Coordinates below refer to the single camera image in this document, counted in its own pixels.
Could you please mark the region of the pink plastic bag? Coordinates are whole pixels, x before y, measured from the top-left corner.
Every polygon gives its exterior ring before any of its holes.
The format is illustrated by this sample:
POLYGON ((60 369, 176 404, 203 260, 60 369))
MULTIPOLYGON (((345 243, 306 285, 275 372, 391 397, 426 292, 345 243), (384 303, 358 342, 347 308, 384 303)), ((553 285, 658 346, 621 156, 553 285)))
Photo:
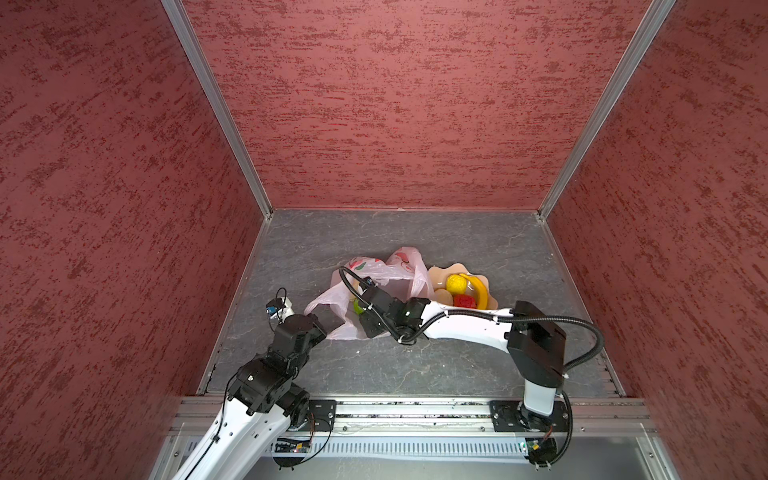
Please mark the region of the pink plastic bag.
MULTIPOLYGON (((361 278, 370 277, 385 292, 401 301, 411 297, 433 297, 434 288, 428 269, 417 248, 401 247, 386 261, 358 256, 346 262, 345 266, 361 278)), ((307 305, 304 314, 308 315, 320 306, 327 306, 342 321, 339 327, 331 331, 331 340, 367 339, 353 304, 353 294, 342 284, 340 273, 335 270, 330 287, 307 305)))

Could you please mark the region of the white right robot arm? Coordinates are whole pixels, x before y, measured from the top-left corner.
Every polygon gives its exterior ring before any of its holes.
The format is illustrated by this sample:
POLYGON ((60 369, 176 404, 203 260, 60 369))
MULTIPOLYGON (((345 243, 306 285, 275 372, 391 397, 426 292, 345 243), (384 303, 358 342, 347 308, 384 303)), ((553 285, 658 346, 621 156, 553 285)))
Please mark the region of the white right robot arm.
POLYGON ((446 306, 427 298, 405 302, 371 282, 354 294, 360 324, 372 337, 387 332, 397 343, 413 345, 422 337, 457 340, 507 352, 524 379, 520 425, 547 432, 555 422, 555 402, 565 374, 566 334, 528 302, 511 310, 476 310, 446 306))

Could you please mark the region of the yellow fake lemon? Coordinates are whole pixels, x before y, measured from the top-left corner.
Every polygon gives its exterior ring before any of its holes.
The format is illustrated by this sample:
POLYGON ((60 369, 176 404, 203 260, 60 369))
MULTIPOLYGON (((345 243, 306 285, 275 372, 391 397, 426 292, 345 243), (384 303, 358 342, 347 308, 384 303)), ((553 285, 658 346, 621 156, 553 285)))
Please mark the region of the yellow fake lemon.
POLYGON ((452 296, 465 295, 469 280, 465 274, 451 274, 445 280, 445 289, 452 296))

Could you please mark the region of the yellow fake banana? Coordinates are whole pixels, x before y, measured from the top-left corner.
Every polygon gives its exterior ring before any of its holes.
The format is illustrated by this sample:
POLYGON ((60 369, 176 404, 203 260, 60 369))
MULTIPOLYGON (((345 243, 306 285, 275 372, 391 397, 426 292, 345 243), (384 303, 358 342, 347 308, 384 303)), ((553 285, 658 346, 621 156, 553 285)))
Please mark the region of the yellow fake banana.
POLYGON ((466 295, 472 294, 475 298, 476 308, 486 310, 489 304, 489 292, 487 286, 477 277, 470 274, 461 274, 467 283, 466 295))

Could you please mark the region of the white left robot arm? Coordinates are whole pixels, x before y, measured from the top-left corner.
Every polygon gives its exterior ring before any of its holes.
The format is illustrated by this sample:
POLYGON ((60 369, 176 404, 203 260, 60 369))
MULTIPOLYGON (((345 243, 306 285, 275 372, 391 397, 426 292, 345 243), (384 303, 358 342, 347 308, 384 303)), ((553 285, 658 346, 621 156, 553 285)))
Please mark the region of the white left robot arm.
POLYGON ((243 479, 274 442, 309 415, 310 394, 295 383, 326 338, 314 314, 289 316, 264 354, 228 381, 221 409, 176 479, 243 479))

